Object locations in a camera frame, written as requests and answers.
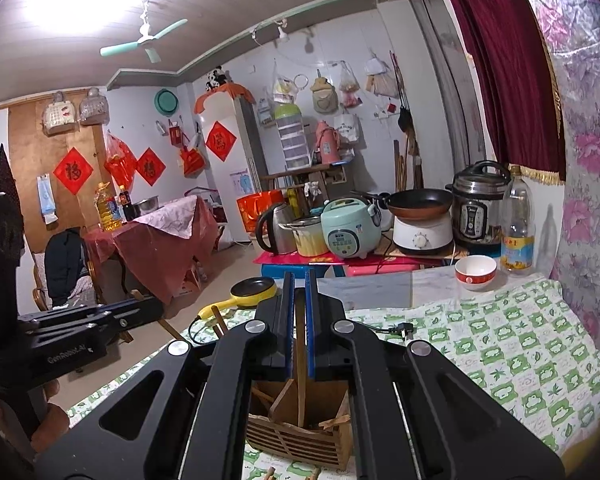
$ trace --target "metal screw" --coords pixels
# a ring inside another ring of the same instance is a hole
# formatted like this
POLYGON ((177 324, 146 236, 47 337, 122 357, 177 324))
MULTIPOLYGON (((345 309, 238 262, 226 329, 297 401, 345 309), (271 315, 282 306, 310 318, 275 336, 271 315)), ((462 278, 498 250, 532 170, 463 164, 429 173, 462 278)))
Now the metal screw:
POLYGON ((411 345, 411 352, 420 357, 426 357, 431 353, 431 346, 426 341, 416 341, 411 345))
POLYGON ((354 325, 348 319, 341 319, 334 323, 333 328, 341 334, 350 334, 353 332, 354 325))
POLYGON ((266 327, 267 325, 264 321, 261 321, 259 319, 252 319, 251 321, 247 322, 247 325, 244 327, 244 329, 251 334, 259 334, 266 327))
POLYGON ((174 341, 169 345, 168 352, 171 355, 183 355, 189 351, 189 343, 186 341, 174 341))

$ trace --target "yellow pan handle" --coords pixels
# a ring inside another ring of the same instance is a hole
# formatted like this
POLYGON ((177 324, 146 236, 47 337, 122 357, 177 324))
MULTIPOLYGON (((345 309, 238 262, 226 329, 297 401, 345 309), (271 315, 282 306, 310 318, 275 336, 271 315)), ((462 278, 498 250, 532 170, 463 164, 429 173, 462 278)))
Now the yellow pan handle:
POLYGON ((208 319, 209 317, 213 316, 213 314, 214 314, 211 311, 212 306, 215 305, 218 308, 218 310, 222 310, 224 308, 229 308, 230 306, 234 306, 236 303, 237 303, 236 298, 229 298, 228 300, 219 301, 217 303, 212 303, 210 305, 203 307, 200 310, 200 312, 198 313, 198 315, 200 316, 200 319, 208 319))

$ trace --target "ceiling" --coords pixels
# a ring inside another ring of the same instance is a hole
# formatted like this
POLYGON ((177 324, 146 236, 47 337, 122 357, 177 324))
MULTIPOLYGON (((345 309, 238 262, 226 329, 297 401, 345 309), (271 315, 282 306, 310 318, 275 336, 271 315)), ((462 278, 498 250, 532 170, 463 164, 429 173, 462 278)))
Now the ceiling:
POLYGON ((0 102, 19 96, 105 85, 121 68, 177 72, 219 43, 314 0, 150 0, 152 33, 187 18, 154 47, 101 57, 103 46, 135 41, 141 0, 2 0, 0 102))

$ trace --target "stuffed animal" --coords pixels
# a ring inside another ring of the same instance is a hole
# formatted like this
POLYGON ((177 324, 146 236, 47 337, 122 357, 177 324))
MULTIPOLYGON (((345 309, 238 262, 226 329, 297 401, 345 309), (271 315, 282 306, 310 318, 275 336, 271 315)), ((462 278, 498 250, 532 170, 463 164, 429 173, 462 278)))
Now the stuffed animal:
POLYGON ((228 77, 222 70, 222 66, 216 66, 211 72, 206 75, 208 81, 206 82, 206 91, 209 92, 222 86, 229 81, 228 77))

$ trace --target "pink thermos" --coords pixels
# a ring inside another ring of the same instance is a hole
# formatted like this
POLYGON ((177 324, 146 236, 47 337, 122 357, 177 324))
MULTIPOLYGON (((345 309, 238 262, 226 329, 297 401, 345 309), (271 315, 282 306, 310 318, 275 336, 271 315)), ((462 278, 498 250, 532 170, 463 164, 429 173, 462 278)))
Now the pink thermos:
POLYGON ((315 129, 315 147, 320 150, 320 158, 323 164, 333 164, 340 160, 338 148, 340 139, 336 130, 331 128, 325 121, 320 121, 315 129))

